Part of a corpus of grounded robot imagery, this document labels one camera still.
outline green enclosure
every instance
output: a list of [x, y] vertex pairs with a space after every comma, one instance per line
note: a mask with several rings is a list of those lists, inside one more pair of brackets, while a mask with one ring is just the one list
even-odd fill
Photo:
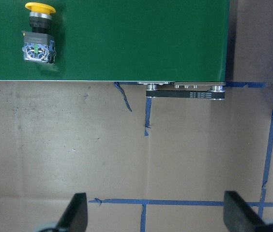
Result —
[[44, 0], [55, 64], [23, 60], [23, 0], [0, 0], [0, 80], [223, 82], [229, 0]]

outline metal bracket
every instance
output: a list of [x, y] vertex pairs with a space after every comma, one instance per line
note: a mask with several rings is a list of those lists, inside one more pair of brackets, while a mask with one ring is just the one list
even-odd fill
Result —
[[138, 81], [137, 82], [140, 85], [169, 85], [169, 81]]
[[146, 97], [149, 98], [198, 98], [210, 100], [224, 100], [225, 92], [194, 91], [194, 90], [147, 90]]

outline blue object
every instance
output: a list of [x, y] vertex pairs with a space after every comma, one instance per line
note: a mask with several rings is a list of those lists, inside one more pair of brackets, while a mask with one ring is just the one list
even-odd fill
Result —
[[152, 99], [146, 98], [145, 104], [145, 136], [149, 136], [147, 128], [150, 128], [150, 118], [151, 118], [151, 107], [152, 107]]

